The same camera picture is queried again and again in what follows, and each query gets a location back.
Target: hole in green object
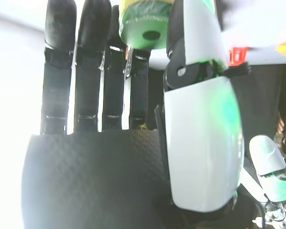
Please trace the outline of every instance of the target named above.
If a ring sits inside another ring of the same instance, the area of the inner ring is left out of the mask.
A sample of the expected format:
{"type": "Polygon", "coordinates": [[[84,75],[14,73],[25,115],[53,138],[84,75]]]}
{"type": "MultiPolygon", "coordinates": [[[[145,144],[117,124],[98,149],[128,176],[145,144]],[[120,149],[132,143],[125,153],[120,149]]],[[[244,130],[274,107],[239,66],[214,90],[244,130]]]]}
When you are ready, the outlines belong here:
{"type": "Polygon", "coordinates": [[[149,41],[156,41],[161,38],[161,34],[156,31],[147,31],[143,34],[143,37],[149,41]]]}

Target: green cylindrical object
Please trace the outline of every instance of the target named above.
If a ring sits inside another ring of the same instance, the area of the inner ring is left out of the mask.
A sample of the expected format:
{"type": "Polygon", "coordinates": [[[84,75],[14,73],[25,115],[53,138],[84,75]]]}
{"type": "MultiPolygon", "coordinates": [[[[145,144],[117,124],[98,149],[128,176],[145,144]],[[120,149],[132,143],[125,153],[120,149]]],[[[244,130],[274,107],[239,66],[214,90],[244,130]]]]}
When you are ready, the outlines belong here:
{"type": "Polygon", "coordinates": [[[124,43],[140,50],[165,48],[170,2],[173,1],[136,1],[123,9],[120,36],[124,43]]]}

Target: textured palm surface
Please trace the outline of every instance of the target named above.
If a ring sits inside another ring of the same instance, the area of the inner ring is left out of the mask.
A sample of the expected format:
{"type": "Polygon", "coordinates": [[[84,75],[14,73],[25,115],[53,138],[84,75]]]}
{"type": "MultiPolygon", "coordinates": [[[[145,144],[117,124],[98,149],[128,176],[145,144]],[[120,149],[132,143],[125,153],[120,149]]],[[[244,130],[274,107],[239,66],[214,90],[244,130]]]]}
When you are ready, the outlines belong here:
{"type": "Polygon", "coordinates": [[[26,229],[162,229],[169,193],[156,131],[31,138],[22,176],[26,229]]]}

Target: red object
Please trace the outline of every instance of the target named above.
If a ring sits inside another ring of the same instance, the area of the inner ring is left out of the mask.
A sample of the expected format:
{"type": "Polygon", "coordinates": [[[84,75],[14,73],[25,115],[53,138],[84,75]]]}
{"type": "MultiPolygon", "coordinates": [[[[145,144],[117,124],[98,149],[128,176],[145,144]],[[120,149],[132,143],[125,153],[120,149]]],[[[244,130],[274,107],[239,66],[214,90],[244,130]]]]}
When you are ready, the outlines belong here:
{"type": "Polygon", "coordinates": [[[245,62],[248,47],[233,48],[230,51],[230,66],[238,66],[245,62]]]}

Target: tape roll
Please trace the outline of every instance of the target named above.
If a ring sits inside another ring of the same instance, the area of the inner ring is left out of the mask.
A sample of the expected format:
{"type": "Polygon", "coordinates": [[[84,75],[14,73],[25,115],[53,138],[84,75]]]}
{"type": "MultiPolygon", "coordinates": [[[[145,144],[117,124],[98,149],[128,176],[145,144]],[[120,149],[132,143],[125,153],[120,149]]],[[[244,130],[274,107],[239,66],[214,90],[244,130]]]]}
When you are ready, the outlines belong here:
{"type": "Polygon", "coordinates": [[[167,23],[174,0],[122,0],[120,36],[135,49],[166,47],[167,23]]]}

